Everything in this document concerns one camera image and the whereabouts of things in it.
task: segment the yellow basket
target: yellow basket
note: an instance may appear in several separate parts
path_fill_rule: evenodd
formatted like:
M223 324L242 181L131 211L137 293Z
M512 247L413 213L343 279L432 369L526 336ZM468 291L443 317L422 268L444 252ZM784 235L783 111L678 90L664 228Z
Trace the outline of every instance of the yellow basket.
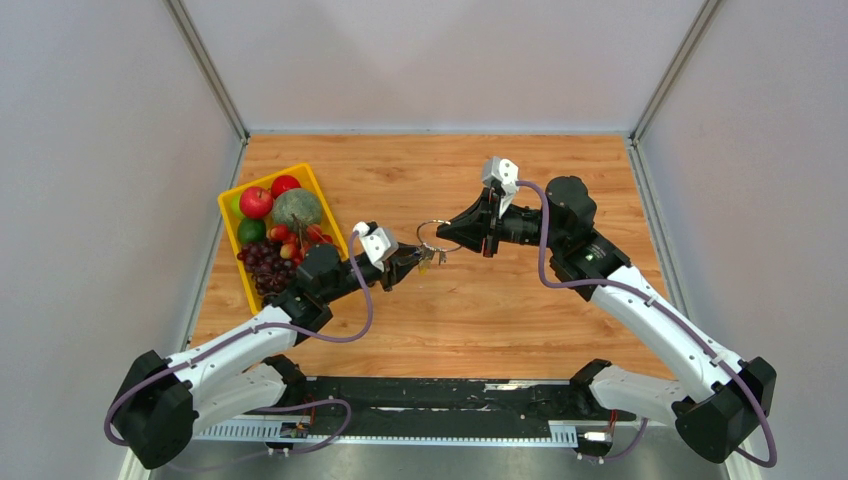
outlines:
M224 225L227 227L227 236L230 238L230 245L233 247L233 256L238 255L242 247L238 241L238 237L236 236L241 219L236 217L235 214L230 211L230 202L232 202L233 197L241 195L248 187L262 187L270 190L271 183L273 183L274 179L280 175L291 175L300 182L301 188L305 188L318 196L321 200L321 207L324 209L324 218L321 220L321 230L333 238L333 243L341 249L340 255L342 260L347 260L347 239L344 238L339 231L339 226L336 224L336 219L333 218L333 213L327 205L327 199L324 198L324 195L321 193L321 188L318 187L318 181L315 180L312 168L310 168L309 164L306 163L299 163L293 167L280 170L277 173L272 173L271 175L254 180L250 183L239 185L232 190L227 190L226 192L218 195L218 208L221 209L221 215L224 217ZM266 227L270 228L272 226L271 223L270 215L266 216ZM256 286L250 281L250 277L244 270L244 263L236 259L236 265L239 269L239 276L241 277L241 283L244 286L244 291L247 294L247 303L250 304L250 311L255 315L262 309L262 298L258 293L256 293Z

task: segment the wooden table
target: wooden table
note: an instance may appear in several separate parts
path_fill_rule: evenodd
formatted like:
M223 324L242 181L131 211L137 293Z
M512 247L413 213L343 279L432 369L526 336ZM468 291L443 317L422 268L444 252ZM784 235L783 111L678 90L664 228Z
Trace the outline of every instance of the wooden table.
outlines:
M498 155L520 178L545 186L580 176L598 204L596 227L664 292L622 140L616 136L272 135L250 140L239 183L308 162L347 235L377 221L399 241L415 242L424 220L449 219L477 198L483 162ZM539 205L523 189L520 206ZM669 377L666 367L618 321L576 293L539 283L538 250L501 244L495 258L469 251L393 292L372 289L371 331L350 344L310 339L286 355L307 375L569 378L593 358ZM549 271L549 278L555 280ZM322 333L347 336L365 321L361 294L331 305ZM193 344L250 318L226 234L200 311Z

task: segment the cable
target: cable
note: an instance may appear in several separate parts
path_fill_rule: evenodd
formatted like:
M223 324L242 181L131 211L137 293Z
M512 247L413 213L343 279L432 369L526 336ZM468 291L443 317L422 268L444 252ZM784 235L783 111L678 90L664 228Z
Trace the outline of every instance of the cable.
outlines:
M353 254L353 247L355 245L355 241L356 241L356 238L358 236L359 236L359 234L357 232L354 232L353 234L351 234L350 238L348 239L348 250L351 252L351 254ZM256 328L253 329L253 330L250 330L250 329L242 330L241 332L238 332L237 334L235 334L232 337L222 341L221 343L218 343L217 345L210 347L208 350L206 350L206 351L198 354L196 357L192 358L191 363L201 362L201 361L205 360L207 357L209 357L210 355L212 355L215 352L218 352L222 348L226 347L227 345L232 344L236 340L238 340L242 337L245 337L247 335L253 335L254 333L256 333L260 330L266 330L266 329L269 329L269 328L283 328L283 329L287 329L287 330L293 330L295 332L302 333L304 335L314 337L314 338L317 338L319 340L324 340L325 342L333 342L333 343L349 343L349 342L353 342L354 340L358 340L358 339L362 338L366 333L368 333L368 330L371 328L371 324L374 321L374 303L371 300L371 291L368 289L368 284L365 283L365 278L362 276L362 271L360 270L359 265L357 265L356 259L354 257L351 257L350 265L351 265L351 269L353 270L354 276L356 276L356 280L359 282L359 286L362 288L362 292L365 294L365 308L367 310L367 315L368 315L367 320L365 321L365 325L362 327L362 330L360 330L359 333L351 335L350 337L330 337L330 336L322 335L318 332L312 332L312 331L307 330L303 327L298 327L298 326L291 325L291 324L288 324L288 323L267 322L267 323L263 323L261 325L257 325ZM159 381L163 377L171 375L172 373L179 372L180 370L183 370L183 369L187 368L188 366L189 366L189 362L186 361L186 362L180 363L178 365L174 365L172 367L166 368L165 370L162 370L161 372L156 373L154 375L151 375L150 377L142 380L141 382L137 383L136 385L133 385L129 390L127 390L122 395L120 395L117 399L115 399L115 401L112 403L112 405L109 406L109 409L106 411L106 419L103 421L103 432L106 434L106 438L110 442L114 443L115 445L119 445L119 446L122 446L122 447L128 446L127 442L124 439L118 437L112 431L112 420L115 417L115 413L117 413L118 409L120 409L121 406L124 403L127 402L127 400L132 398L134 395L136 395L141 390L145 389L147 386ZM313 452L315 450L318 450L319 448L323 448L324 446L328 445L332 440L335 440L335 438L338 437L341 434L341 432L350 423L350 417L351 417L350 404L348 404L344 400L340 400L340 399L332 400L331 399L331 400L319 400L318 402L313 402L311 404L297 405L295 407L279 407L279 408L273 409L276 412L294 411L294 410L302 410L303 408L308 408L308 406L312 406L312 405L319 406L319 404L320 405L327 405L329 403L340 404L340 405L345 406L345 408L347 408L348 415L345 419L345 422L342 424L342 428L340 428L337 432L330 435L323 442L316 444L316 445L313 445L313 446L308 447L308 448L301 449L300 451L298 451L298 453ZM281 410L281 408L285 408L285 409L290 408L291 410ZM236 459L236 460L234 460L234 462L235 461L240 462L240 461L243 461L243 460L242 459Z
M545 191L533 182L518 180L517 182L515 182L515 184L519 187L529 187L531 190L535 191L536 194L539 196L539 200L542 203L542 231L541 238L539 239L539 280L542 281L542 284L544 284L548 288L576 288L591 285L598 285L602 288L616 287L626 292L632 293L633 295L636 295L637 297L645 301L651 300L650 295L639 290L638 288L633 287L631 285L627 285L626 283L616 282L614 280L584 279L572 280L569 282L562 283L554 283L549 281L545 277L545 257L548 243L548 229L550 227L550 207L548 206L548 199L545 196ZM673 311L671 311L669 308L659 302L654 302L651 306L662 312L666 317L668 317L669 320L671 320L678 327L680 327L680 329L683 330L689 337L691 337L692 340L697 343L698 346L701 347L701 349L704 351L704 353L709 355L711 359L717 359L718 354L716 353L716 351L713 350L712 347L707 342L705 342L699 335L697 335L695 331L692 330L692 328L689 327L689 325L687 325L686 322L684 322L683 319L681 319L677 314L675 314ZM745 395L745 398L748 400L748 402L751 404L751 407L754 409L754 413L757 415L757 419L760 422L760 426L763 428L763 434L766 437L766 445L768 447L769 452L768 459L766 460L757 458L751 455L750 453L746 452L745 450L742 450L741 448L737 448L736 453L742 455L746 459L761 467L774 467L777 464L777 446L775 445L774 434L771 431L771 426L768 423L768 419L766 418L766 414L763 411L763 407L757 401L757 398L754 396L754 393L751 391L751 388L748 387L748 385L739 377L739 375L733 371L733 369L730 367L730 365L727 364L727 362L725 362L724 360L719 360L718 366L722 370L724 370L725 373L727 373L727 375L736 383L736 385L739 386L740 390L742 390L742 393Z
M310 445L310 446L305 447L305 448L299 448L297 450L294 450L294 449L291 449L291 450L289 450L289 449L274 449L274 450L271 450L270 452L268 450L260 450L258 452L248 453L246 455L242 455L241 457L236 457L232 460L228 460L224 463L219 463L217 465L211 465L211 466L208 466L208 467L183 467L183 466L177 465L173 462L167 463L165 466L172 469L172 470L176 470L178 472L183 472L183 473L207 473L207 472L212 472L212 471L215 471L215 470L221 470L223 468L231 467L233 465L236 465L236 464L239 464L239 463L242 463L242 462L246 462L248 460L253 460L254 458L264 457L266 455L270 455L272 452L277 453L277 454L283 454L283 455L300 455L300 454L303 454L303 453L311 453L311 452L314 452L316 450L321 450L322 448L327 447L331 443L333 443L333 441L335 441L336 438L338 438L342 434L342 432L345 431L347 426L350 425L350 420L353 417L353 409L351 408L350 404L347 403L346 401L344 401L342 399L332 399L331 398L331 399L327 399L327 400L318 400L316 402L303 403L303 404L295 405L295 406L292 406L292 407L258 408L258 409L254 410L252 412L252 413L289 413L289 412L301 411L304 408L310 408L310 407L315 408L315 407L322 407L322 406L326 406L326 405L341 405L341 406L343 406L345 408L345 412L346 412L345 413L345 419L342 422L342 425L335 432L333 432L329 437L325 438L324 440L316 443L315 445Z
M630 445L627 446L624 450L616 453L615 455L610 455L607 457L596 457L594 455L586 455L581 453L582 458L586 458L589 460L594 460L598 463L607 463L614 462L616 460L621 460L622 458L630 455L633 450L636 448L636 445L639 445L639 442L642 441L642 437L645 436L645 432L648 430L648 419L642 418L642 424L639 425L639 431L636 432L636 436L633 437L633 440L630 442Z

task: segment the metal ring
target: metal ring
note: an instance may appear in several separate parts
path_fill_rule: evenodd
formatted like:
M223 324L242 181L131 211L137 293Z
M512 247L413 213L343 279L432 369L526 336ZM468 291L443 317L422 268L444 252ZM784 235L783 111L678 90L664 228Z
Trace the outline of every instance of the metal ring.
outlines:
M430 225L431 223L438 223L439 225L450 225L450 222L447 221L447 220L427 220L426 222L422 223L421 225L418 225L418 228L415 229L415 236L418 237L418 241L421 242L421 245L423 245L425 248L429 248L429 249L435 250L437 252L445 252L445 253L455 252L455 251L459 250L460 248L462 248L462 245L459 245L456 248L434 247L434 246L430 245L429 243L425 242L424 240L422 240L421 239L421 227L423 227L425 225Z

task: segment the cantaloupe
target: cantaloupe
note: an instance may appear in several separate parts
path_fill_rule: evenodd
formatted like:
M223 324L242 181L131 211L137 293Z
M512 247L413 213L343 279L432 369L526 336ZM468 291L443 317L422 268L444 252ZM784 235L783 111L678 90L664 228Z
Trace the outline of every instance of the cantaloupe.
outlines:
M320 224L324 217L321 208L321 200L303 188L293 188L283 192L274 200L274 209L271 210L271 218L276 225L286 225L292 231L297 228L295 218L301 226Z

